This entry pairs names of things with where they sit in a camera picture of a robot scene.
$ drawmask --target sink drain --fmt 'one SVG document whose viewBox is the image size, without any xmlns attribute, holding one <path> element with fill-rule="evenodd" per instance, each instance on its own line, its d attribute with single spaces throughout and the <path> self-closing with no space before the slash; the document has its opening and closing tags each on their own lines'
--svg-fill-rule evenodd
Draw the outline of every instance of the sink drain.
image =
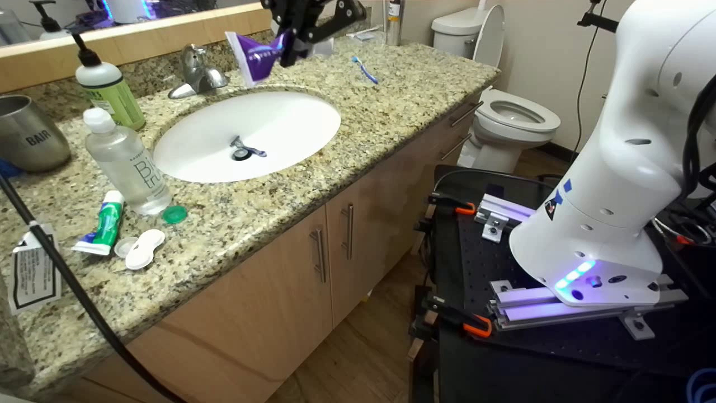
<svg viewBox="0 0 716 403">
<path fill-rule="evenodd" d="M 241 141 L 241 137 L 235 137 L 235 138 L 231 141 L 231 146 L 235 148 L 235 150 L 231 153 L 231 159 L 233 159 L 233 161 L 246 161 L 246 159 L 251 159 L 254 155 L 266 157 L 265 150 L 260 150 L 260 148 L 249 148 L 249 146 Z"/>
</svg>

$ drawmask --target white label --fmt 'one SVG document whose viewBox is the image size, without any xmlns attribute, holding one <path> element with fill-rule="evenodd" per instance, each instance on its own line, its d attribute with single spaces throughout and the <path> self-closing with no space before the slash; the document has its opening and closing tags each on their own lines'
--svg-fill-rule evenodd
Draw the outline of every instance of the white label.
<svg viewBox="0 0 716 403">
<path fill-rule="evenodd" d="M 61 287 L 61 272 L 57 270 L 39 240 L 27 232 L 13 249 L 13 272 L 10 290 L 11 312 L 16 314 L 57 300 L 61 298 Z"/>
<path fill-rule="evenodd" d="M 165 184 L 161 181 L 156 166 L 153 161 L 153 157 L 141 150 L 138 155 L 134 155 L 132 159 L 134 173 L 141 177 L 141 181 L 156 194 L 165 192 Z"/>
<path fill-rule="evenodd" d="M 400 5 L 390 5 L 390 6 L 387 6 L 387 15 L 390 15 L 390 17 L 400 17 Z"/>
</svg>

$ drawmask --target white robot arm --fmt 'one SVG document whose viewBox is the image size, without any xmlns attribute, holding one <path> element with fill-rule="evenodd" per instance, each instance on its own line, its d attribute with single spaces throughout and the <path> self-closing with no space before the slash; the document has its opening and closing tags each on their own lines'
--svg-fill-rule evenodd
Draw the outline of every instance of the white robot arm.
<svg viewBox="0 0 716 403">
<path fill-rule="evenodd" d="M 716 0 L 636 0 L 619 19 L 615 74 L 593 137 L 510 236 L 521 268 L 562 302 L 659 302 L 662 261 L 644 225 L 694 190 L 683 155 L 694 103 L 716 75 L 715 45 Z M 700 161 L 716 161 L 715 133 L 710 113 Z"/>
</svg>

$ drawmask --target toothbrush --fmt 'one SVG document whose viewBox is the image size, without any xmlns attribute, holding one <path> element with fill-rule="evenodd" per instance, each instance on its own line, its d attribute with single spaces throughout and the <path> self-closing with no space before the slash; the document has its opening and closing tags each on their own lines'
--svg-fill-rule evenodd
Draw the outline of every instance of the toothbrush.
<svg viewBox="0 0 716 403">
<path fill-rule="evenodd" d="M 350 37 L 353 37 L 353 40 L 364 40 L 364 37 L 371 37 L 371 33 L 373 33 L 373 31 L 380 31 L 380 28 L 382 28 L 382 25 L 373 25 L 373 27 L 363 28 L 363 31 L 352 31 Z"/>
<path fill-rule="evenodd" d="M 353 53 L 352 56 L 352 61 L 359 64 L 359 69 L 361 69 L 361 74 L 369 81 L 369 83 L 373 83 L 373 86 L 378 86 L 380 81 L 378 81 L 378 75 L 377 74 L 371 74 L 368 68 L 364 68 L 364 62 Z"/>
</svg>

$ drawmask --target white sink basin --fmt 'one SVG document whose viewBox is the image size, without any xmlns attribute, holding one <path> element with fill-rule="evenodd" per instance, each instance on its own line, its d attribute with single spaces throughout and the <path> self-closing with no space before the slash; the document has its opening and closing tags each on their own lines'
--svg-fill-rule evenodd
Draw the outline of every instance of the white sink basin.
<svg viewBox="0 0 716 403">
<path fill-rule="evenodd" d="M 265 177 L 310 159 L 338 128 L 338 109 L 319 96 L 249 92 L 179 118 L 156 141 L 155 163 L 170 177 L 201 184 Z"/>
</svg>

